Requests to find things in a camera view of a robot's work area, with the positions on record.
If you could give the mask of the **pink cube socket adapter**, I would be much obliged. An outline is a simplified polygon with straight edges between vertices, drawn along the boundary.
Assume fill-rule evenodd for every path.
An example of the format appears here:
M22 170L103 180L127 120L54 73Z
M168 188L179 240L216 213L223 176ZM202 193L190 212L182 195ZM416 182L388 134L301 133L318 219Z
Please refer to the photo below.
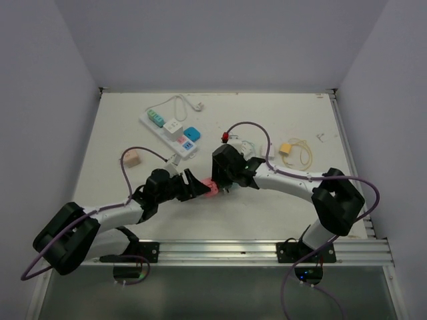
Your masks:
M201 182L209 188L209 191L204 194L205 197L214 197L220 192L218 185L211 178L203 179Z

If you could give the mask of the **white round travel adapter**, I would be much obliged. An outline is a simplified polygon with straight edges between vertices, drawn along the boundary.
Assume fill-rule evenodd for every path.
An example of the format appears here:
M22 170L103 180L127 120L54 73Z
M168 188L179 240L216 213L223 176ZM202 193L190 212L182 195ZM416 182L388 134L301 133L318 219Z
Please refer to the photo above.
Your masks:
M241 154L245 159L256 156L256 148L255 145L247 140L243 140L240 148Z

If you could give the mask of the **yellow charger plug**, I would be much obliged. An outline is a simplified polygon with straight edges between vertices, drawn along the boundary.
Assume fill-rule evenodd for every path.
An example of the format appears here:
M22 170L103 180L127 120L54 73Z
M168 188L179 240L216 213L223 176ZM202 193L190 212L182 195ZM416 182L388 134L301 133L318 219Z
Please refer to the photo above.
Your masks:
M288 157L292 150L292 144L282 143L279 148L279 154Z

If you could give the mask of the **beige cube socket adapter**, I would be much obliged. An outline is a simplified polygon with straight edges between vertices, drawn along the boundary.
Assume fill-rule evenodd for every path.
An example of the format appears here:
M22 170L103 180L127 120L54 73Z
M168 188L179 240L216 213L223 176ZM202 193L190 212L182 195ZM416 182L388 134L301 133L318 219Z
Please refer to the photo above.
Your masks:
M141 163L141 158L135 149L123 152L119 161L126 168L136 167Z

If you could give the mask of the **dark green charger plug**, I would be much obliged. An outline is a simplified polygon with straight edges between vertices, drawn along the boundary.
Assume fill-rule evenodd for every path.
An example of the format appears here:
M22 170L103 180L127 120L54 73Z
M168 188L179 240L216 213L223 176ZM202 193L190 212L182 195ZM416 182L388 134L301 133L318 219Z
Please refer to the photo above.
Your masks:
M229 187L225 188L226 193L231 193L232 191L238 190L240 185L238 183L232 183Z

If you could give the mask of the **white rectangular charger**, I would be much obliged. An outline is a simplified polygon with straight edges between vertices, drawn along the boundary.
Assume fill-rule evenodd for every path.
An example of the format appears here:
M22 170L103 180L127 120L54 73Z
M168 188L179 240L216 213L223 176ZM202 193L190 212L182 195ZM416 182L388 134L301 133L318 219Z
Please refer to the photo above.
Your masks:
M260 146L260 157L263 159L268 159L270 161L275 159L275 148L272 142L268 144L261 144Z

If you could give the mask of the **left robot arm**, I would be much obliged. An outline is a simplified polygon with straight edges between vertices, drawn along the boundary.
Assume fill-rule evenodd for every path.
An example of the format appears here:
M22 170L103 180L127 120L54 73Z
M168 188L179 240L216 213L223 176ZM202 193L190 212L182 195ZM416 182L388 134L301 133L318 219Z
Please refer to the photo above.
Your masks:
M67 275L89 257L95 238L102 233L143 223L166 201L184 202L210 191L189 169L174 176L156 169L123 203L92 210L66 203L36 236L33 248L56 272Z

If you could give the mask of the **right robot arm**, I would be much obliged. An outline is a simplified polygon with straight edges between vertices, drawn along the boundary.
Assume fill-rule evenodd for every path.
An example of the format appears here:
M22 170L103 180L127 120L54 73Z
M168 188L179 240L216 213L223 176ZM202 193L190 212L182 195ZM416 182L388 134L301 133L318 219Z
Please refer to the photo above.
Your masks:
M279 191L310 202L318 219L300 237L297 253L303 261L313 261L321 246L335 236L347 236L356 222L365 199L344 174L335 168L326 173L281 174L281 167L269 166L265 159L248 160L237 149L223 144L212 153L212 180L220 189L236 183L240 187Z

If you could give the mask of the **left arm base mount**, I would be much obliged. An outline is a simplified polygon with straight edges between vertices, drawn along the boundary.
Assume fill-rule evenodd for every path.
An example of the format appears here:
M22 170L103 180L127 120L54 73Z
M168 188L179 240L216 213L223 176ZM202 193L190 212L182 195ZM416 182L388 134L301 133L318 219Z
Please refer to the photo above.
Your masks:
M99 258L102 263L138 263L140 260L133 256L143 257L149 263L157 263L159 255L159 242L142 241L130 243L121 255L104 255Z

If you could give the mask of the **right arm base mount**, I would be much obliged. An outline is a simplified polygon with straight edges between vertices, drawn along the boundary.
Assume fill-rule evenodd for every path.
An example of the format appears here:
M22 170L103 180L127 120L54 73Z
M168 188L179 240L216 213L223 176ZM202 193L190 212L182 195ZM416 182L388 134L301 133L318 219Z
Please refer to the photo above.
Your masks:
M310 249L302 241L288 238L285 241L276 243L276 257L278 263L295 263L299 259L309 255ZM303 263L336 263L337 258L333 245L329 245L318 253L312 254L303 260Z

